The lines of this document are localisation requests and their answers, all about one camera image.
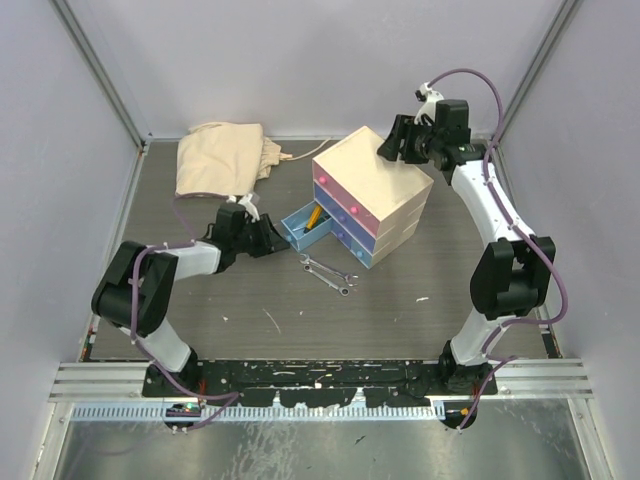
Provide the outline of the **orange handle screwdriver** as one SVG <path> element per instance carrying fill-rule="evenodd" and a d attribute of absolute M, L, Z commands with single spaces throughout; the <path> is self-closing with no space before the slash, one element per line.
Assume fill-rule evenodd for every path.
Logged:
<path fill-rule="evenodd" d="M 314 228 L 319 218 L 321 217 L 322 213 L 323 213 L 322 207 L 319 204 L 316 204 L 303 229 L 304 233 L 308 233 Z"/>

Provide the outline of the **silver ratchet wrench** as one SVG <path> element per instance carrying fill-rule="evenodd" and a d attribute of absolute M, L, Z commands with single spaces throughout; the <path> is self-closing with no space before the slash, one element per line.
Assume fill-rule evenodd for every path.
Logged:
<path fill-rule="evenodd" d="M 311 275 L 313 275 L 315 278 L 317 278 L 320 281 L 322 281 L 324 284 L 326 284 L 330 288 L 332 288 L 332 289 L 336 290 L 337 292 L 339 292 L 342 296 L 348 296 L 349 295 L 350 291 L 349 291 L 349 289 L 347 287 L 338 286 L 336 283 L 332 282 L 331 280 L 327 279 L 326 277 L 324 277 L 320 273 L 318 273 L 315 270 L 313 270 L 310 265 L 305 265 L 303 267 L 303 269 L 304 269 L 305 272 L 310 273 Z"/>

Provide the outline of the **pastel mini drawer chest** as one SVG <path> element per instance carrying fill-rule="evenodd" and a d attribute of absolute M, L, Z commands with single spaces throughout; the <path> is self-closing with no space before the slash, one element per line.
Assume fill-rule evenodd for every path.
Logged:
<path fill-rule="evenodd" d="M 296 251 L 332 234 L 370 269 L 415 233 L 433 179 L 414 165 L 384 160 L 377 154 L 382 143 L 363 126 L 314 156 L 313 200 L 282 220 Z M 316 204 L 323 213 L 304 233 Z"/>

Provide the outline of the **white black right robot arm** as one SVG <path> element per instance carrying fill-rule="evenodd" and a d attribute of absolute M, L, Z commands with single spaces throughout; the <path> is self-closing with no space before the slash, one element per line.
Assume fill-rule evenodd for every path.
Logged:
<path fill-rule="evenodd" d="M 495 344 L 517 320 L 540 306 L 549 287 L 556 248 L 521 223 L 489 159 L 471 140 L 469 105 L 437 92 L 420 93 L 414 116 L 399 114 L 379 156 L 418 165 L 432 162 L 467 207 L 484 244 L 470 280 L 472 310 L 438 359 L 449 393 L 473 393 L 488 377 Z"/>

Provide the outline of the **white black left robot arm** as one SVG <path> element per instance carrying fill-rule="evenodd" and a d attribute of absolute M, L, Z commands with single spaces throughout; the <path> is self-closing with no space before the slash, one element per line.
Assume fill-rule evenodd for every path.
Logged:
<path fill-rule="evenodd" d="M 178 396 L 205 396 L 198 355 L 168 319 L 174 284 L 220 274 L 239 255 L 260 258 L 290 247 L 268 214 L 245 206 L 218 209 L 205 234 L 175 246 L 125 241 L 118 247 L 91 299 L 94 315 L 129 336 Z"/>

